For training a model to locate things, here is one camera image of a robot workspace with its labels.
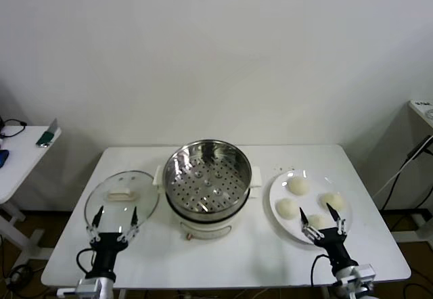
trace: white wall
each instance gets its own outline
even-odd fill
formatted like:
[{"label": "white wall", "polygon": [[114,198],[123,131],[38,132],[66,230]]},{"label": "white wall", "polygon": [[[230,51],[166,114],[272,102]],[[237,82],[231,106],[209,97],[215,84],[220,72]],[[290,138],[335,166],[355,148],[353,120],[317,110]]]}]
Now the white wall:
[{"label": "white wall", "polygon": [[71,209],[105,147],[203,137],[339,143],[371,179],[433,98],[432,2],[0,0],[0,111],[64,131],[16,200]]}]

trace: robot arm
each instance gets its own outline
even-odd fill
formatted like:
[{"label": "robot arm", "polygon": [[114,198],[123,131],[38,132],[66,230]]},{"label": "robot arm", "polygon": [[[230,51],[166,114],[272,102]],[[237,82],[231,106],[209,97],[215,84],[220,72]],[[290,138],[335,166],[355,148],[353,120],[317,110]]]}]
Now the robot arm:
[{"label": "robot arm", "polygon": [[350,299],[366,298],[365,296],[373,291],[375,272],[370,264],[359,265],[350,257],[344,247],[347,237],[345,220],[341,219],[338,212],[329,204],[327,208],[337,227],[317,230],[309,224],[304,211],[300,209],[302,232],[316,246],[326,250],[331,262],[332,274],[337,279],[333,284],[337,289],[337,295]]}]

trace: table leg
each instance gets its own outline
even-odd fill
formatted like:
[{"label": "table leg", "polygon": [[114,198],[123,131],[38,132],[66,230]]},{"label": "table leg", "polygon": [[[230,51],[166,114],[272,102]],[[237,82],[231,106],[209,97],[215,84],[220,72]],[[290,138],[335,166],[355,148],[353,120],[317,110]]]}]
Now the table leg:
[{"label": "table leg", "polygon": [[3,234],[13,245],[21,249],[21,254],[14,264],[26,264],[28,260],[48,260],[53,248],[40,248],[37,244],[44,233],[43,229],[36,229],[30,238],[16,229],[6,219],[0,216],[0,233]]},{"label": "table leg", "polygon": [[10,220],[11,224],[14,224],[15,221],[23,222],[24,220],[26,220],[26,216],[24,216],[24,214],[20,211],[20,209],[18,209],[10,201],[3,203],[1,205],[1,208],[11,216],[11,220]]},{"label": "table leg", "polygon": [[329,290],[327,289],[327,286],[320,287],[320,291],[322,293],[322,299],[330,299],[329,296]]},{"label": "table leg", "polygon": [[118,299],[126,299],[128,290],[120,289]]},{"label": "table leg", "polygon": [[393,231],[391,234],[397,243],[427,242],[433,249],[433,219],[425,221],[422,215],[413,214],[413,220],[419,227],[417,231]]}]

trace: black cable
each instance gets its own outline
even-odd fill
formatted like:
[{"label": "black cable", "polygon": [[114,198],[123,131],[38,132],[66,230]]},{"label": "black cable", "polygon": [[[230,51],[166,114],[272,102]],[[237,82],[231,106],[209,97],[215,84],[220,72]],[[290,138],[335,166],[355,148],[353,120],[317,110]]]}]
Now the black cable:
[{"label": "black cable", "polygon": [[2,235],[0,235],[1,238],[1,274],[3,275],[3,278],[6,279],[6,273],[5,273],[5,240]]},{"label": "black cable", "polygon": [[316,258],[314,259],[313,265],[311,265],[311,273],[310,273],[310,284],[312,287],[314,287],[314,282],[313,282],[314,266],[316,265],[317,260],[321,257],[326,257],[329,260],[329,256],[325,254],[317,255]]},{"label": "black cable", "polygon": [[28,285],[34,275],[33,269],[28,264],[21,264],[14,267],[7,275],[5,273],[5,240],[2,235],[0,235],[1,239],[1,273],[6,282],[6,289],[8,289],[11,293],[20,297],[21,299],[34,299],[49,291],[49,288],[45,289],[43,292],[39,294],[35,294],[34,296],[24,296],[19,294],[18,291],[23,287]]},{"label": "black cable", "polygon": [[421,277],[423,277],[425,280],[427,280],[431,285],[433,285],[433,281],[429,279],[429,277],[427,277],[426,275],[424,275],[423,273],[419,272],[418,270],[414,269],[413,267],[410,267],[411,270],[415,273],[417,273],[418,275],[420,275]]},{"label": "black cable", "polygon": [[43,294],[47,294],[49,291],[49,289],[45,289],[43,290],[40,294],[35,294],[34,296],[23,296],[22,294],[19,294],[17,292],[11,291],[13,294],[17,295],[18,297],[20,297],[21,299],[34,299],[34,298],[38,298],[39,296],[42,296]]},{"label": "black cable", "polygon": [[[414,209],[418,209],[420,206],[422,206],[424,203],[426,203],[426,201],[428,200],[428,198],[432,195],[433,193],[433,185],[432,188],[430,189],[430,191],[428,192],[427,196],[414,208]],[[397,227],[397,225],[406,217],[410,216],[410,214],[405,214],[404,216],[402,216],[395,224],[393,224],[393,226],[390,228],[390,231],[393,231],[395,229],[395,227]]]},{"label": "black cable", "polygon": [[407,285],[405,285],[405,287],[403,288],[403,298],[406,299],[406,291],[409,287],[413,287],[413,286],[417,286],[420,287],[421,289],[424,289],[427,293],[429,293],[431,296],[433,296],[433,292],[431,292],[427,287],[418,284],[418,283],[408,283]]},{"label": "black cable", "polygon": [[89,273],[80,263],[80,255],[84,252],[90,252],[90,251],[94,251],[93,248],[85,248],[84,250],[81,250],[80,252],[78,252],[78,254],[75,257],[75,261],[76,264],[78,265],[78,267],[80,268],[81,271],[83,271],[84,273]]},{"label": "black cable", "polygon": [[[403,166],[406,165],[407,161],[408,161],[408,159],[406,158],[405,162],[401,165],[400,169],[402,169]],[[388,204],[388,202],[390,201],[390,198],[391,198],[392,194],[394,193],[394,188],[395,188],[395,185],[397,184],[398,179],[400,178],[400,175],[401,175],[401,172],[394,179],[394,183],[392,184],[391,191],[388,194],[388,197],[386,198],[385,204],[382,206],[382,209],[380,209],[380,211],[385,210],[386,205]]]},{"label": "black cable", "polygon": [[22,127],[21,130],[19,130],[18,132],[14,133],[13,135],[5,135],[5,134],[1,134],[0,137],[1,138],[12,138],[15,137],[16,135],[19,135],[22,131],[24,131],[27,127],[27,122],[21,121],[21,120],[16,120],[15,118],[10,118],[9,120],[3,121],[3,123],[7,123],[10,121],[14,121],[14,122],[18,122],[20,123],[20,126]]}]

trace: wire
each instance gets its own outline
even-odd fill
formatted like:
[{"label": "wire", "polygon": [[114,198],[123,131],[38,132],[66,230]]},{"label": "wire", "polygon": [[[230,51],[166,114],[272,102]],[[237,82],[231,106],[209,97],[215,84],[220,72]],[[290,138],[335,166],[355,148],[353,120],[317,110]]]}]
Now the wire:
[{"label": "wire", "polygon": [[16,135],[19,135],[22,131],[24,131],[26,129],[26,127],[27,127],[27,123],[26,122],[21,121],[21,120],[16,120],[15,118],[10,118],[9,120],[3,121],[3,123],[6,124],[7,122],[10,122],[10,121],[14,121],[14,122],[20,123],[20,126],[22,127],[22,129],[19,130],[16,133],[14,133],[13,135],[4,135],[4,134],[1,134],[0,136],[2,138],[12,138],[12,137],[15,137]]},{"label": "wire", "polygon": [[256,295],[254,295],[251,299],[256,299],[259,295],[261,295],[262,293],[268,291],[269,288],[263,289],[262,291],[260,291],[259,293],[257,293]]},{"label": "wire", "polygon": [[314,267],[316,266],[317,260],[319,260],[319,258],[321,257],[326,257],[329,260],[329,256],[325,254],[317,255],[316,258],[314,259],[313,265],[311,265],[311,273],[310,273],[310,284],[312,287],[314,287],[314,282],[313,282]]},{"label": "wire", "polygon": [[[407,159],[406,159],[406,160],[403,162],[403,164],[401,165],[400,170],[403,169],[403,167],[406,165],[406,163],[407,163]],[[385,210],[386,205],[387,205],[388,202],[390,201],[390,198],[391,198],[392,194],[394,193],[394,188],[395,188],[395,185],[396,185],[397,182],[398,182],[398,179],[400,178],[400,175],[401,175],[401,172],[399,172],[399,173],[397,174],[397,176],[396,176],[396,178],[395,178],[395,180],[394,180],[394,183],[392,184],[391,191],[390,191],[390,193],[388,194],[388,197],[386,198],[386,201],[385,201],[384,205],[382,206],[382,209],[380,209],[381,211]]]},{"label": "wire", "polygon": [[406,166],[408,165],[408,163],[410,163],[411,161],[412,161],[412,159],[414,159],[414,157],[416,157],[421,151],[423,151],[424,149],[424,146],[427,144],[427,143],[429,143],[429,141],[431,140],[431,139],[433,139],[433,135],[430,137],[430,138],[428,138],[427,139],[427,141],[426,142],[424,142],[423,143],[423,145],[415,152],[415,154],[412,156],[412,157],[410,157],[410,159],[406,159],[406,163],[404,164],[404,165],[402,165],[401,166],[401,168],[398,170],[398,172],[396,172],[390,179],[388,179],[387,180],[387,182],[384,184],[384,186],[382,186],[380,189],[379,189],[379,191],[377,191],[374,195],[373,195],[373,198],[375,198],[376,196],[378,196],[384,189],[385,189],[385,187],[395,178],[395,177],[397,177],[397,175],[398,174],[400,174],[402,171],[403,171],[403,169],[405,169],[406,168]]},{"label": "wire", "polygon": [[236,296],[234,296],[233,299],[239,298],[245,292],[246,292],[246,289],[242,290],[240,293],[238,293]]},{"label": "wire", "polygon": [[39,294],[35,294],[34,296],[24,296],[18,293],[23,287],[28,285],[35,271],[27,264],[21,264],[14,267],[7,275],[5,273],[5,240],[2,235],[0,235],[1,239],[1,273],[3,274],[3,278],[7,281],[6,288],[12,295],[16,295],[21,299],[34,299],[49,291],[49,288],[45,289],[43,292]]},{"label": "wire", "polygon": [[38,298],[39,296],[42,296],[42,295],[46,294],[48,291],[49,291],[49,289],[45,289],[41,293],[35,294],[34,296],[23,296],[21,294],[16,293],[15,291],[12,291],[12,292],[15,295],[17,295],[18,297],[20,297],[21,299],[34,299],[34,298]]},{"label": "wire", "polygon": [[433,285],[433,281],[430,280],[426,275],[424,275],[423,273],[419,272],[418,270],[414,269],[413,267],[411,267],[411,270],[415,273],[417,273],[418,275],[420,275],[421,277],[423,277],[425,280],[427,280],[431,285]]},{"label": "wire", "polygon": [[1,239],[1,274],[3,275],[3,278],[6,279],[6,273],[5,273],[5,240],[2,235],[0,235]]},{"label": "wire", "polygon": [[427,287],[425,287],[425,286],[423,286],[423,285],[420,285],[420,284],[418,284],[418,283],[408,283],[407,285],[405,285],[405,287],[403,288],[403,298],[404,299],[406,299],[406,292],[407,292],[407,289],[409,288],[409,287],[413,287],[413,286],[417,286],[417,287],[420,287],[421,289],[424,289],[427,293],[429,293],[431,296],[433,296],[433,292],[431,292]]},{"label": "wire", "polygon": [[75,257],[75,261],[76,264],[78,265],[78,267],[80,268],[81,271],[83,271],[84,273],[89,273],[80,263],[80,255],[84,252],[90,252],[90,251],[94,251],[93,248],[85,248],[84,250],[81,250],[80,252],[78,252],[78,254]]},{"label": "wire", "polygon": [[[430,189],[430,191],[428,192],[427,196],[414,208],[414,209],[418,209],[420,206],[422,206],[424,203],[426,203],[426,201],[428,200],[428,198],[432,195],[433,193],[433,185],[432,188]],[[404,216],[402,216],[395,224],[393,224],[393,226],[390,228],[390,231],[393,231],[395,229],[395,227],[397,227],[397,225],[404,219],[407,218],[408,216],[410,216],[411,214],[405,214]]]}]

